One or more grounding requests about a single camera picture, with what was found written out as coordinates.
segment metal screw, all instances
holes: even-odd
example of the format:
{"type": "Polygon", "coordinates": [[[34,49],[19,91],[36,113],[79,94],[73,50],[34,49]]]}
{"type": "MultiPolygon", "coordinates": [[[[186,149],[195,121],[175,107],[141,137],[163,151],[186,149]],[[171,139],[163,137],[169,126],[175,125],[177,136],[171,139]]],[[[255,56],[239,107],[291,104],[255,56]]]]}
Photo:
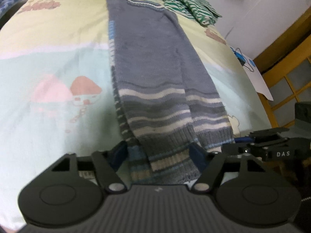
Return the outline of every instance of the metal screw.
{"type": "Polygon", "coordinates": [[[206,183],[198,183],[194,185],[194,189],[197,191],[207,191],[210,188],[209,184],[206,183]]]}
{"type": "Polygon", "coordinates": [[[114,191],[114,192],[119,192],[119,191],[122,191],[125,186],[121,183],[112,183],[109,185],[108,187],[111,191],[114,191]]]}

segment bed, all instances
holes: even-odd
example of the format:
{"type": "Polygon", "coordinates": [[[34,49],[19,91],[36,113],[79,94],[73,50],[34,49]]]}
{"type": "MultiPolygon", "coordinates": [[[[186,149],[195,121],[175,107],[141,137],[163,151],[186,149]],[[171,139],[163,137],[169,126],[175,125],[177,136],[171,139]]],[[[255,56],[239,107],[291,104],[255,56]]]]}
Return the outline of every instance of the bed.
{"type": "MultiPolygon", "coordinates": [[[[270,128],[217,29],[209,26],[207,36],[206,28],[177,16],[216,85],[234,135],[270,128]]],[[[30,180],[65,153],[90,155],[122,140],[106,0],[29,0],[0,31],[0,69],[0,225],[16,230],[24,225],[18,193],[30,180]]],[[[126,163],[118,174],[130,183],[126,163]]]]}

